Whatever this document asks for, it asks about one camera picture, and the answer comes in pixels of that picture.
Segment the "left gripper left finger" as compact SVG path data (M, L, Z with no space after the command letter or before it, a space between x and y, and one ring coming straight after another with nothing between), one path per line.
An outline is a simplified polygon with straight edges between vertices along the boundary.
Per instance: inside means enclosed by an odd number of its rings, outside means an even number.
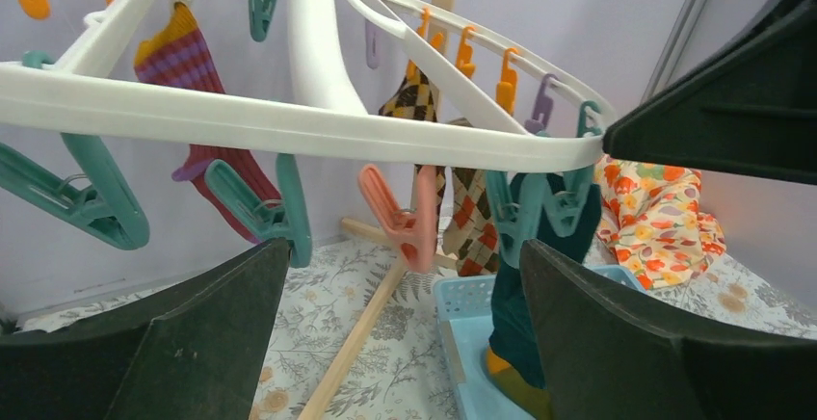
M246 419L289 266L286 241L53 331L1 339L5 419Z

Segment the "orange floral cloth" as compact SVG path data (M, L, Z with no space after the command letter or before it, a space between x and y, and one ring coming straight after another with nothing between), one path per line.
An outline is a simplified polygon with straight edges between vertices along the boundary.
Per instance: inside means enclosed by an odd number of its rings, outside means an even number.
M597 236L642 286L683 284L726 252L717 219L700 210L701 172L602 157Z

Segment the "olive orange sock in basket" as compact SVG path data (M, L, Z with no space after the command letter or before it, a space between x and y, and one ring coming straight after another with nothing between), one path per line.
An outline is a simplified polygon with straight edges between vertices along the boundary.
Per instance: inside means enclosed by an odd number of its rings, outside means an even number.
M485 364L492 383L512 402L535 419L553 418L550 393L528 383L515 368L487 347Z

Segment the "light blue plastic basket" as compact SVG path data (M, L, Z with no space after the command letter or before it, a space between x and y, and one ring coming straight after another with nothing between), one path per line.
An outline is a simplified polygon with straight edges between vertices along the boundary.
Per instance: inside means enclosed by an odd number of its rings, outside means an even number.
M529 419L492 383L485 350L493 331L491 295L495 277L450 277L433 287L437 330L460 419Z

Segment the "white plastic clip hanger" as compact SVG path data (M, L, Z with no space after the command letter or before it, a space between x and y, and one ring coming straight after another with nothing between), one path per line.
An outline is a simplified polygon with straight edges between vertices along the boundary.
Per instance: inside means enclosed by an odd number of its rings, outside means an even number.
M497 171L583 168L598 136L537 137L395 15L420 0L346 0L402 50L467 126L369 114L342 58L334 0L288 0L291 103L111 78L154 0L114 0L47 69L1 65L1 120L51 131Z

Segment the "floral table mat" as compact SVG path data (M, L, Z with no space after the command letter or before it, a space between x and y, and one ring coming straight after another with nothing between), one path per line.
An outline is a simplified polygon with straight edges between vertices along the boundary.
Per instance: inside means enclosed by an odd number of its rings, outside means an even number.
M255 398L243 406L201 403L197 419L292 419L385 276L387 251L360 240L321 247L316 264L292 270ZM434 285L447 270L408 274L331 400L329 419L453 419L454 387L436 327ZM812 338L816 315L733 259L704 278L660 293L690 312L760 331Z

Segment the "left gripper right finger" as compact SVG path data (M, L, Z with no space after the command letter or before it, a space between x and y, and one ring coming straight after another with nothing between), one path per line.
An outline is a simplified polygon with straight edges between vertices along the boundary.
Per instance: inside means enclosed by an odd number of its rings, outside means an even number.
M539 241L557 283L540 361L557 419L812 419L816 344L656 300Z

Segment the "dark teal sock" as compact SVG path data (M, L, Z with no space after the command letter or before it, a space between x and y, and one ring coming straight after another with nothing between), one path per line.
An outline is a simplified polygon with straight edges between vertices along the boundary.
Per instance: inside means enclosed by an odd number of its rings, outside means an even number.
M601 213L600 187L592 183L574 233L566 237L557 235L546 213L542 212L536 240L582 264L593 243ZM527 250L526 247L521 249L521 267L515 268L503 261L496 274L491 297L493 331L488 347L508 361L528 383L545 389L545 373L540 361L540 343L544 341L541 324L544 306L553 302L557 283L546 260L529 255Z

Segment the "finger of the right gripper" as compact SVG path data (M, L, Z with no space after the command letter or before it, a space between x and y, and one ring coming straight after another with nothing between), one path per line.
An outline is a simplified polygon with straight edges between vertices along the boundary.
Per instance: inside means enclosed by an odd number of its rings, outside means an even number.
M603 150L815 184L816 0L768 0L725 47L612 124Z

